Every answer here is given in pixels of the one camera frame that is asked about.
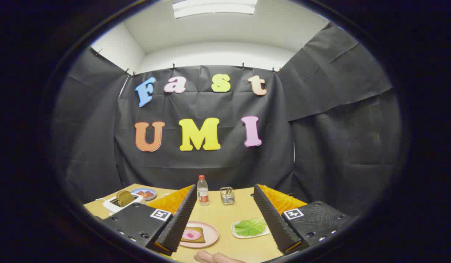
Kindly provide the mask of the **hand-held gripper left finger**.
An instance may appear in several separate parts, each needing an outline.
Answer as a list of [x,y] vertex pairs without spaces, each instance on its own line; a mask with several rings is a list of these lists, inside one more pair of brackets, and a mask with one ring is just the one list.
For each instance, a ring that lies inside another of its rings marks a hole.
[[133,202],[101,223],[130,243],[171,256],[177,251],[196,201],[197,187],[191,185],[148,205]]

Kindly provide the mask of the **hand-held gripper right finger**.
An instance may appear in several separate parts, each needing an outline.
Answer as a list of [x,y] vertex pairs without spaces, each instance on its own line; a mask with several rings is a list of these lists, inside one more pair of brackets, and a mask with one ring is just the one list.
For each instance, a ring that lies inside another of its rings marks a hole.
[[305,203],[260,184],[253,199],[284,255],[321,243],[352,219],[322,201]]

